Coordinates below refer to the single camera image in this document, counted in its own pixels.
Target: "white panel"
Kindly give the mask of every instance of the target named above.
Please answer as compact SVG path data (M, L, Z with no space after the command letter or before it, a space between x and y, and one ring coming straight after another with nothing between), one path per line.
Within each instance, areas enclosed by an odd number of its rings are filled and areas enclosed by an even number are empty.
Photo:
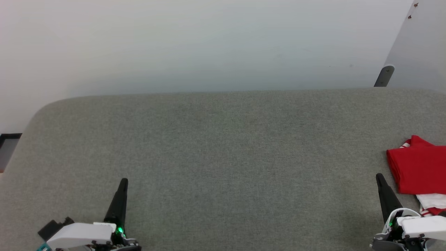
M2 1L0 132L73 96L372 87L411 3Z
M386 60L395 66L388 87L446 92L446 1L416 2Z
M446 218L443 216L431 216L401 221L403 236L418 237L424 234L426 238L446 240Z
M84 246L91 244L92 241L96 241L98 244L107 244L107 242L111 242L112 233L112 226L73 223L64 226L46 243L53 250Z

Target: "red cloth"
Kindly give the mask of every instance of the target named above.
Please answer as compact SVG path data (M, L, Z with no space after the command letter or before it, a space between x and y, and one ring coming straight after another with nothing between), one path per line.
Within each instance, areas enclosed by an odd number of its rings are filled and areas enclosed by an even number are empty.
M436 208L436 207L431 207L427 209L429 211L429 213L433 214L433 215L439 215L441 212L446 211L446 209L440 209L440 208Z
M387 150L387 161L399 193L446 194L446 146L413 135L410 147Z

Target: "gray fabric surface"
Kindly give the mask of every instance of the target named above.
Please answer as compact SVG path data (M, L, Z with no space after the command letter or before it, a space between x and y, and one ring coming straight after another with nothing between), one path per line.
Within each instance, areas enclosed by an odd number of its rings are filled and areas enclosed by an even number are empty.
M445 125L445 96L419 90L62 100L0 179L1 249L35 250L51 219L101 221L127 177L126 231L144 250L370 250L375 174L394 187L385 150L412 134L446 144Z

